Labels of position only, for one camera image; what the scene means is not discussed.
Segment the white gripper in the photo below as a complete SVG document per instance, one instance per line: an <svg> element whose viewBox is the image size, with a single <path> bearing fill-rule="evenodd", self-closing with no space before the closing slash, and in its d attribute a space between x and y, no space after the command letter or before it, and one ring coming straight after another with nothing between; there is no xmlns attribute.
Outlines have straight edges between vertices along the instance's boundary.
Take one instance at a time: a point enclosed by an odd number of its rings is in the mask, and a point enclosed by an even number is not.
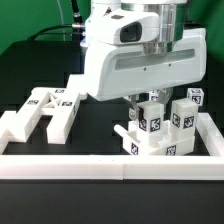
<svg viewBox="0 0 224 224"><path fill-rule="evenodd" d="M125 97L129 118L137 94L158 90L166 109L174 86L194 83L206 70L206 30L186 24L183 8L119 8L92 25L86 51L86 91L99 101Z"/></svg>

